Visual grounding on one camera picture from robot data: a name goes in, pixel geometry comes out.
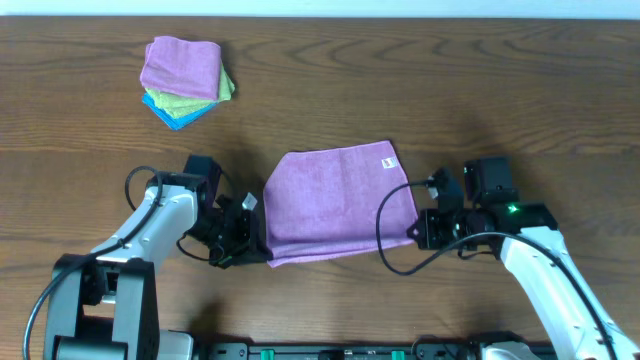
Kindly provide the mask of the purple microfiber cloth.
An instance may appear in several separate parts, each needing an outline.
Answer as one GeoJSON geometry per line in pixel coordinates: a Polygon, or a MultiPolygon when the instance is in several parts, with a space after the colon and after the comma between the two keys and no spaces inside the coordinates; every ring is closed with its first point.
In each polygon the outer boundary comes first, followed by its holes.
{"type": "Polygon", "coordinates": [[[390,141],[285,154],[264,190],[275,268],[406,246],[418,218],[390,141]]]}

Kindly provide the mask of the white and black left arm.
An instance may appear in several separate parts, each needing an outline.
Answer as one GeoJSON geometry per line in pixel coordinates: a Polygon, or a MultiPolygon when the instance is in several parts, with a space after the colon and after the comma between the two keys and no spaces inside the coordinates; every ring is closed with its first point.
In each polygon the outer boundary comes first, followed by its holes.
{"type": "Polygon", "coordinates": [[[185,332],[159,325],[156,273],[181,242],[203,244],[203,262],[220,269],[264,263],[257,198],[218,194],[226,174],[191,155],[180,172],[152,169],[142,202],[86,255],[64,254],[33,309],[47,310],[46,359],[195,359],[185,332]]]}

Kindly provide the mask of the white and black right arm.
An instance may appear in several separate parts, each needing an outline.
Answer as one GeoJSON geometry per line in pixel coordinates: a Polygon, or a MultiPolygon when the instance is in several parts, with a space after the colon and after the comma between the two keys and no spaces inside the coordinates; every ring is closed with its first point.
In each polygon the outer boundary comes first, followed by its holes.
{"type": "Polygon", "coordinates": [[[514,276],[559,359],[636,359],[639,347],[600,304],[541,202],[523,202],[504,157],[465,162],[464,181],[441,168],[422,181],[436,205],[407,234],[422,250],[467,257],[485,247],[514,276]]]}

